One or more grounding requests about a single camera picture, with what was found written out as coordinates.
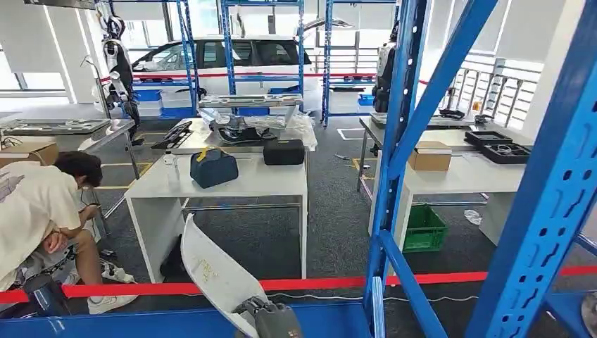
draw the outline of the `metal railing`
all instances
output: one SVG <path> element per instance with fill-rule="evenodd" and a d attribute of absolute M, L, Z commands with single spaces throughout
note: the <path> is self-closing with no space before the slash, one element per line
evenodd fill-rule
<path fill-rule="evenodd" d="M 522 129 L 541 71 L 508 63 L 490 56 L 468 56 L 452 82 L 451 108 L 490 115 L 504 127 Z"/>
<path fill-rule="evenodd" d="M 323 50 L 305 48 L 316 73 L 323 72 Z M 332 48 L 330 69 L 333 73 L 375 73 L 378 48 Z"/>

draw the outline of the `humanoid robot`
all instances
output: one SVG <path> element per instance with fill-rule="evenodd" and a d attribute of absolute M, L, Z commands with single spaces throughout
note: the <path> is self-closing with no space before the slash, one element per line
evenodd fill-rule
<path fill-rule="evenodd" d="M 394 54 L 396 52 L 398 29 L 398 21 L 396 21 L 390 34 L 389 41 L 379 48 L 375 86 L 371 92 L 371 95 L 373 95 L 373 107 L 378 113 L 388 112 L 390 85 L 392 69 L 394 68 Z"/>
<path fill-rule="evenodd" d="M 140 124 L 139 110 L 132 90 L 132 68 L 128 50 L 120 41 L 125 31 L 125 21 L 116 16 L 105 4 L 96 5 L 96 14 L 103 30 L 103 55 L 110 72 L 110 82 L 103 86 L 103 95 L 109 108 L 121 103 L 124 112 L 134 120 L 134 127 L 129 130 L 133 146 L 143 144 L 143 139 L 134 139 Z"/>

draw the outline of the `blue box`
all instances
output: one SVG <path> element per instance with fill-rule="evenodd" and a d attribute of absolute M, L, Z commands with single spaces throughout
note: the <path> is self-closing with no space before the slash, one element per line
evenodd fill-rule
<path fill-rule="evenodd" d="M 162 108 L 163 119 L 177 119 L 177 118 L 195 118 L 192 107 L 176 107 L 176 108 Z"/>
<path fill-rule="evenodd" d="M 135 90 L 134 93 L 137 95 L 137 101 L 160 101 L 162 99 L 161 89 L 142 89 Z"/>
<path fill-rule="evenodd" d="M 359 106 L 373 106 L 373 95 L 359 94 L 357 102 Z"/>
<path fill-rule="evenodd" d="M 239 108 L 240 116 L 266 116 L 270 114 L 268 107 L 244 107 Z"/>

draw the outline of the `table leg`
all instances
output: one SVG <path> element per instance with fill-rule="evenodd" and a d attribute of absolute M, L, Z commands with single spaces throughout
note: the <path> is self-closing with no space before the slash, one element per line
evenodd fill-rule
<path fill-rule="evenodd" d="M 127 138 L 125 146 L 128 149 L 129 156 L 131 157 L 131 164 L 132 164 L 132 169 L 134 171 L 134 178 L 139 179 L 139 177 L 140 177 L 139 176 L 139 169 L 137 167 L 137 161 L 134 159 L 134 154 L 132 152 L 131 139 L 130 139 L 130 136 L 129 136 L 128 132 L 125 133 L 125 137 Z"/>
<path fill-rule="evenodd" d="M 479 230 L 496 246 L 500 241 L 505 221 L 508 219 L 514 196 L 516 196 L 515 192 L 489 194 L 489 202 L 481 212 L 483 220 Z"/>
<path fill-rule="evenodd" d="M 99 198 L 97 196 L 97 192 L 93 189 L 90 189 L 91 193 L 92 193 L 92 198 L 94 203 L 99 204 Z M 101 222 L 99 223 L 95 223 L 96 227 L 97 227 L 97 231 L 99 232 L 99 236 L 100 238 L 106 238 L 110 232 L 108 231 L 107 225 L 108 225 L 108 221 L 106 219 L 106 216 L 103 214 L 103 210 L 101 210 L 101 206 L 98 207 L 99 209 L 99 218 L 101 220 Z"/>
<path fill-rule="evenodd" d="M 363 166 L 365 162 L 365 152 L 367 149 L 367 130 L 363 132 L 363 145 L 360 149 L 360 162 L 358 163 L 358 178 L 356 180 L 356 191 L 360 191 L 360 178 L 363 176 Z"/>
<path fill-rule="evenodd" d="M 302 204 L 299 209 L 300 223 L 298 224 L 298 235 L 301 241 L 301 278 L 307 278 L 307 223 L 308 223 L 308 197 L 307 194 L 302 196 Z"/>
<path fill-rule="evenodd" d="M 178 198 L 127 198 L 134 230 L 152 283 L 164 277 L 160 265 L 172 251 L 184 230 L 184 218 Z"/>
<path fill-rule="evenodd" d="M 400 201 L 398 203 L 398 213 L 396 214 L 396 224 L 394 225 L 394 241 L 398 249 L 402 251 L 404 247 L 404 239 L 406 238 L 406 228 L 408 226 L 408 218 L 410 217 L 410 207 L 413 206 L 414 195 L 403 184 L 402 192 L 400 193 Z M 388 268 L 388 276 L 395 275 L 394 269 L 390 265 Z"/>
<path fill-rule="evenodd" d="M 311 210 L 311 200 L 309 199 L 309 149 L 305 148 L 305 176 L 307 177 L 307 215 Z"/>

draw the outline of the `car window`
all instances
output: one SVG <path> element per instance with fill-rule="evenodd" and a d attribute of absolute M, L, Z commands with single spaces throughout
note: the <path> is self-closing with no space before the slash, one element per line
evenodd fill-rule
<path fill-rule="evenodd" d="M 232 42 L 232 58 L 235 66 L 251 65 L 253 49 L 248 41 Z M 203 43 L 203 67 L 226 67 L 226 54 L 223 41 L 206 41 Z"/>
<path fill-rule="evenodd" d="M 226 67 L 224 49 L 220 42 L 207 41 L 203 43 L 203 67 L 217 68 Z"/>
<path fill-rule="evenodd" d="M 251 57 L 253 48 L 249 41 L 233 41 L 232 42 L 232 58 L 234 58 L 234 65 L 251 65 Z"/>
<path fill-rule="evenodd" d="M 255 43 L 261 65 L 298 65 L 299 53 L 294 41 L 258 40 Z"/>
<path fill-rule="evenodd" d="M 187 45 L 187 51 L 189 53 L 188 55 L 190 60 L 190 45 Z M 153 55 L 151 60 L 156 63 L 156 68 L 152 69 L 152 71 L 187 69 L 186 63 L 184 62 L 182 44 L 176 44 L 168 49 L 158 52 L 157 54 Z"/>

